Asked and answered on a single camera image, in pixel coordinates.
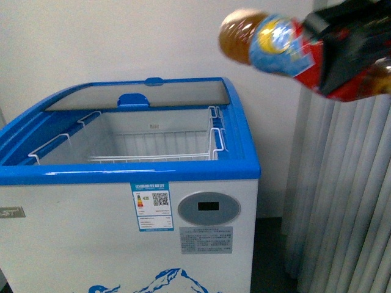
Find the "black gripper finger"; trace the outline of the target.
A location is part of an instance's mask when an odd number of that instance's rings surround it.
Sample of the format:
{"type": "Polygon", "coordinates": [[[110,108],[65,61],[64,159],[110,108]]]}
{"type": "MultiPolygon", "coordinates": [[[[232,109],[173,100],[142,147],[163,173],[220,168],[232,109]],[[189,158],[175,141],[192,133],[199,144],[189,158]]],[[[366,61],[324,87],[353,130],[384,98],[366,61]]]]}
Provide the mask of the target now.
{"type": "Polygon", "coordinates": [[[390,1],[343,1],[303,22],[323,42],[319,89],[328,95],[390,54],[390,1]]]}

